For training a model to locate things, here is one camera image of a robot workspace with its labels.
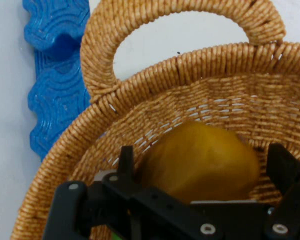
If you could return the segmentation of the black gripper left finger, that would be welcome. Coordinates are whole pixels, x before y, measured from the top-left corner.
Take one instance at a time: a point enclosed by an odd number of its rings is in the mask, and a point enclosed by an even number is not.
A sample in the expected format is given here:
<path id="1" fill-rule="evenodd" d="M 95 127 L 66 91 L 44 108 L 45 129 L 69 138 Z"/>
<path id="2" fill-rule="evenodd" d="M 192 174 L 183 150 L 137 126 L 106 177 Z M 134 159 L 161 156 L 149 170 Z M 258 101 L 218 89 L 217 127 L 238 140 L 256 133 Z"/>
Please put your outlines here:
<path id="1" fill-rule="evenodd" d="M 222 240 L 223 229 L 206 215 L 154 187 L 134 181 L 132 146 L 123 146 L 116 172 L 86 185 L 67 181 L 54 193 L 45 240 L 88 240 L 106 226 L 122 240 Z"/>

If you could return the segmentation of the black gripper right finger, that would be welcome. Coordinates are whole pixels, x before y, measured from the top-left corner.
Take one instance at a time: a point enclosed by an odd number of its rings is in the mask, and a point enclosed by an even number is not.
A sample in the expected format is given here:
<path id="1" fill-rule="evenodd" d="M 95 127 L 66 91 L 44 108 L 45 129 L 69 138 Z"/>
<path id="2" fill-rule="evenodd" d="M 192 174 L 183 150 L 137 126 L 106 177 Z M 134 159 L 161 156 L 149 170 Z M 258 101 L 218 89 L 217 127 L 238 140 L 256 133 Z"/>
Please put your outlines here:
<path id="1" fill-rule="evenodd" d="M 269 240 L 300 240 L 300 161 L 283 145 L 268 146 L 266 175 L 282 199 L 264 225 Z"/>

